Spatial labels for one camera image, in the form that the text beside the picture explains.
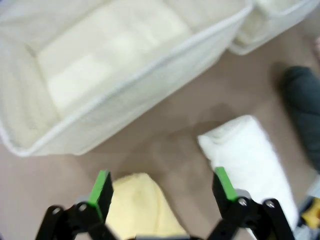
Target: rolled white towel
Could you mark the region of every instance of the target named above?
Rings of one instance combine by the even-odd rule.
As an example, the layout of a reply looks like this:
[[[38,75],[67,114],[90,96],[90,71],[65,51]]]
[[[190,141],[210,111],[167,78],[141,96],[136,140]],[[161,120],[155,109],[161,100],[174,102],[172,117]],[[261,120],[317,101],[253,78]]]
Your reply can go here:
[[[256,118],[245,115],[198,136],[212,169],[224,167],[235,189],[246,190],[257,203],[275,198],[291,227],[298,210],[273,145]]]

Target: yellow object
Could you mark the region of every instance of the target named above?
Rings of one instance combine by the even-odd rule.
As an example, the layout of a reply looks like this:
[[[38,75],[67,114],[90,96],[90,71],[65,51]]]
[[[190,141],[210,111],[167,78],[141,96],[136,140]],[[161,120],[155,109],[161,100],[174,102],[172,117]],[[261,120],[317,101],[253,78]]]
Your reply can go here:
[[[311,208],[302,214],[302,218],[305,220],[308,227],[317,229],[320,227],[320,199],[314,198]]]
[[[106,223],[121,239],[135,236],[186,235],[159,186],[146,173],[132,174],[113,183]]]

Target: folded cloth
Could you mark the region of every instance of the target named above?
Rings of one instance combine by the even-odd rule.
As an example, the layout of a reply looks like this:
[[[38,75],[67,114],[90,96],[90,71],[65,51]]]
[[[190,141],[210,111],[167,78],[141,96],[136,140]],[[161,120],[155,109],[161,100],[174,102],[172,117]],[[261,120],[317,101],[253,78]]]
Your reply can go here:
[[[290,186],[258,120],[238,117],[198,136],[198,143],[212,169],[224,167],[235,189],[248,191],[257,203],[277,199],[291,229],[296,227],[299,216]]]
[[[132,174],[113,183],[106,223],[121,239],[135,236],[183,236],[159,186],[146,173]]]
[[[308,67],[294,66],[285,72],[281,92],[306,153],[320,173],[320,81]]]

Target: dark cloth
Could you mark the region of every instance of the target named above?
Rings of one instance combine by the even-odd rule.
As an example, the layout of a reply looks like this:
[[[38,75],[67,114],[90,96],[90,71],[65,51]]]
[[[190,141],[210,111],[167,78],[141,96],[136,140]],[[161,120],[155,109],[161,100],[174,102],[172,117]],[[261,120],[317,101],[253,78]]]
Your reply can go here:
[[[320,173],[320,80],[308,67],[294,66],[285,72],[281,92],[306,153]]]

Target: storage bin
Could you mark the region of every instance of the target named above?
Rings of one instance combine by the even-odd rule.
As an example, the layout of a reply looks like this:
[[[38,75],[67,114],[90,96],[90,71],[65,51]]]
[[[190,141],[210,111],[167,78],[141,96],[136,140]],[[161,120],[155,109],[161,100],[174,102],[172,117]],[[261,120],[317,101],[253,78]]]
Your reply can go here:
[[[245,55],[301,22],[320,0],[255,0],[230,50]]]
[[[22,157],[88,152],[212,66],[252,7],[12,1],[0,14],[3,143]]]

